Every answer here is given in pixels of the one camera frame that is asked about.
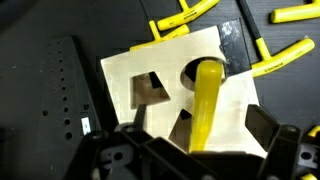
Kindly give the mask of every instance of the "yellow handle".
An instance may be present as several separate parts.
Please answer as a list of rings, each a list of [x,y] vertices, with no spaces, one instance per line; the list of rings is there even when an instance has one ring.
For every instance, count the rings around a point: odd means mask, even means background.
[[[314,127],[309,133],[308,135],[311,137],[316,137],[317,133],[320,132],[320,126],[316,126]]]
[[[216,61],[203,61],[198,66],[189,152],[203,151],[205,148],[213,123],[222,72],[222,64]]]
[[[150,21],[149,25],[150,25],[150,29],[151,29],[153,37],[154,37],[154,41],[140,44],[140,45],[136,45],[136,46],[132,46],[130,48],[130,51],[134,51],[134,50],[137,50],[137,49],[140,49],[143,47],[155,45],[155,44],[163,42],[163,41],[167,41],[167,40],[179,37],[179,36],[183,36],[183,35],[188,34],[190,32],[188,26],[184,24],[184,25],[180,26],[179,28],[175,29],[174,31],[172,31],[171,33],[167,34],[166,36],[161,37],[155,22]]]
[[[301,180],[317,180],[317,178],[315,176],[313,176],[312,174],[307,174],[307,175],[304,175],[303,177],[301,177]]]
[[[159,30],[163,31],[181,24],[186,24],[208,11],[216,5],[219,0],[201,0],[191,8],[188,7],[185,0],[179,0],[179,2],[182,6],[183,12],[158,21]]]
[[[313,3],[311,4],[275,9],[271,13],[271,21],[273,23],[297,21],[317,17],[320,17],[320,0],[313,0]]]
[[[289,48],[281,51],[277,55],[271,57],[262,38],[257,39],[256,43],[261,56],[265,59],[252,65],[253,77],[262,76],[280,69],[308,53],[315,46],[314,42],[310,38],[305,38]]]

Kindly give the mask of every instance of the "white label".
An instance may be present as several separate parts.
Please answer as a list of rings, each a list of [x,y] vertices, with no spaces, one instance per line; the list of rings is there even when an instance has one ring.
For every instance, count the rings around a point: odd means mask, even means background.
[[[82,123],[83,135],[86,135],[89,132],[91,132],[90,122],[88,117],[82,118],[81,123]]]

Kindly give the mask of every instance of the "black work surface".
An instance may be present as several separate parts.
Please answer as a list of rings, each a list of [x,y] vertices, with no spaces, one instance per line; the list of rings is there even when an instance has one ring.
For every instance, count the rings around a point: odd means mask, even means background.
[[[307,129],[320,122],[320,18],[277,25],[268,22],[273,9],[303,3],[302,0],[248,0],[271,54],[305,35],[316,43],[316,48],[298,61],[255,79],[259,101],[279,121]],[[148,0],[147,5],[151,19],[155,20],[181,11],[176,1]],[[63,152],[36,149],[46,43],[62,36],[78,37],[102,81],[99,59],[125,52],[137,42],[150,41],[152,35],[138,0],[30,0],[22,8],[10,7],[0,8],[5,11],[0,12],[0,126],[14,128],[15,133],[1,144],[0,177],[61,179],[74,149]],[[221,0],[189,23],[189,28],[196,31],[239,16],[235,0]],[[258,57],[246,27],[244,32],[254,63]]]

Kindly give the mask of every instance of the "perforated metal plate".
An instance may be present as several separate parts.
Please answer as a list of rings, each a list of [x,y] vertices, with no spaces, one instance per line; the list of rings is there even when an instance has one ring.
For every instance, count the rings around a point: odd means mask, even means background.
[[[47,44],[37,150],[76,148],[83,137],[81,118],[99,127],[88,85],[71,37]]]

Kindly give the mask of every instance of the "triangular hole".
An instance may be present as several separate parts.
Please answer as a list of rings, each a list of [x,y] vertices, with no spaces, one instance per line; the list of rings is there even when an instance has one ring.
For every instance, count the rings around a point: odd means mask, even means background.
[[[155,72],[149,72],[131,78],[131,108],[139,104],[157,104],[169,101],[170,97]]]
[[[169,139],[184,151],[189,151],[192,115],[182,109],[173,126]]]

